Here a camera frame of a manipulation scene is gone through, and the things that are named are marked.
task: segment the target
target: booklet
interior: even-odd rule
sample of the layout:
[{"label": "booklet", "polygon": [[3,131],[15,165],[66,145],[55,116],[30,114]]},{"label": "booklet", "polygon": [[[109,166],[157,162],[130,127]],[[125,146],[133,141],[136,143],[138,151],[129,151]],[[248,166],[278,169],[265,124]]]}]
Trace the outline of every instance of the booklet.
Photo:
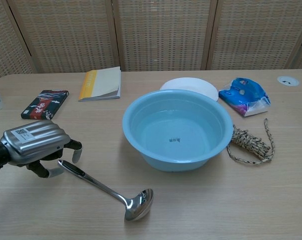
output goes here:
[{"label": "booklet", "polygon": [[121,69],[119,66],[88,71],[85,75],[79,101],[118,99],[121,96]]}]

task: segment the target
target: wooden table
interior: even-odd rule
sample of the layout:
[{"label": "wooden table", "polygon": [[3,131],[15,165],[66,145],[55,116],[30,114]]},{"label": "wooden table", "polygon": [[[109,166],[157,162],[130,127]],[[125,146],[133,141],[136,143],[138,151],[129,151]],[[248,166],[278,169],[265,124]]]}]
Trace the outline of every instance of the wooden table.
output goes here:
[{"label": "wooden table", "polygon": [[[280,75],[293,76],[300,85],[281,85]],[[189,172],[161,172],[144,162],[122,134],[124,110],[167,80],[186,76],[206,79],[217,88],[236,76],[249,77],[264,87],[271,100],[266,113],[242,118],[219,102],[238,127],[267,143],[263,119],[269,119],[276,144],[270,164],[245,166],[226,151]],[[125,222],[121,203],[71,174],[41,179],[25,167],[6,165],[0,172],[0,240],[302,239],[302,70],[123,72],[120,99],[78,102],[83,78],[84,73],[1,78],[5,107],[0,137],[31,122],[20,113],[41,90],[69,90],[53,120],[83,143],[77,165],[128,197],[153,188],[150,214]],[[63,158],[71,155],[66,150]]]}]

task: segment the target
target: braided rope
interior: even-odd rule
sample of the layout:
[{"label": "braided rope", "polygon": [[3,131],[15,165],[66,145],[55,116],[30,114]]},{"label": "braided rope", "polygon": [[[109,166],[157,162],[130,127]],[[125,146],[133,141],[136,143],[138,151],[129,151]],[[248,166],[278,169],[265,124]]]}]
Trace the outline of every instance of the braided rope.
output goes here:
[{"label": "braided rope", "polygon": [[232,158],[234,161],[237,161],[238,163],[244,163],[244,164],[249,163],[249,164],[259,165],[265,162],[266,163],[270,162],[275,153],[275,144],[270,129],[267,125],[267,118],[264,119],[264,128],[270,140],[271,147],[265,144],[261,138],[249,134],[248,130],[243,131],[239,128],[237,129],[235,125],[233,125],[233,136],[231,142],[255,154],[259,158],[259,161],[251,161],[251,160],[248,161],[240,157],[237,158],[231,153],[230,145],[228,145],[226,147],[226,150],[229,153],[230,158]]}]

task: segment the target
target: tissue pack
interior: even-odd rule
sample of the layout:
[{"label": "tissue pack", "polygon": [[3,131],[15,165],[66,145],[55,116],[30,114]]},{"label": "tissue pack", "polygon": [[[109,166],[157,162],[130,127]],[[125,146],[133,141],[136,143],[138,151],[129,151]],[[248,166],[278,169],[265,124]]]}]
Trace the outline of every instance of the tissue pack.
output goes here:
[{"label": "tissue pack", "polygon": [[263,88],[250,79],[238,77],[219,91],[219,97],[242,116],[267,111],[270,100]]}]

